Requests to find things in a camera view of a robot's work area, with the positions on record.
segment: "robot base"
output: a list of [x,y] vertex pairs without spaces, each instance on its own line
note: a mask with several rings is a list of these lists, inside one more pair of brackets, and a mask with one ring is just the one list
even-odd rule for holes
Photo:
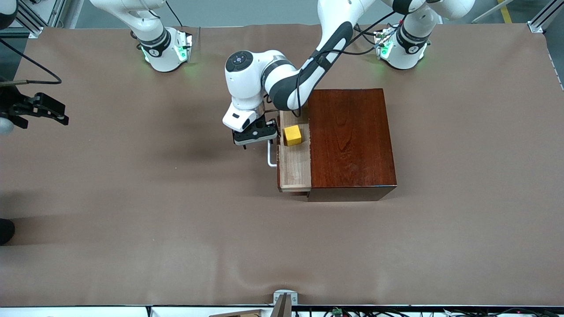
[[[384,30],[384,34],[387,35],[391,31],[392,29],[386,29]],[[417,46],[413,46],[413,48],[417,51],[410,54],[407,53],[402,46],[395,43],[394,38],[395,37],[392,37],[387,40],[384,43],[384,46],[376,49],[376,55],[378,58],[386,61],[388,65],[393,68],[400,70],[410,69],[417,65],[417,62],[423,58],[427,44],[425,44],[421,49]]]
[[177,69],[182,63],[190,61],[190,52],[192,50],[192,35],[174,28],[165,28],[171,36],[169,47],[167,47],[162,55],[154,57],[145,49],[141,49],[145,55],[145,60],[159,72],[171,72]]

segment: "brown paper surface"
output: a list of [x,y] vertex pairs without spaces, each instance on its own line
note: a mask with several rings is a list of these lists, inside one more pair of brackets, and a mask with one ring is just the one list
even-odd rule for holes
[[[202,29],[158,73],[129,31],[46,29],[26,53],[70,125],[2,137],[0,305],[263,303],[561,305],[564,94],[524,24],[439,25],[421,63],[343,56],[318,88],[384,88],[398,188],[379,202],[278,193],[266,143],[221,119],[226,58],[297,66],[319,26]],[[48,79],[22,62],[16,79]]]

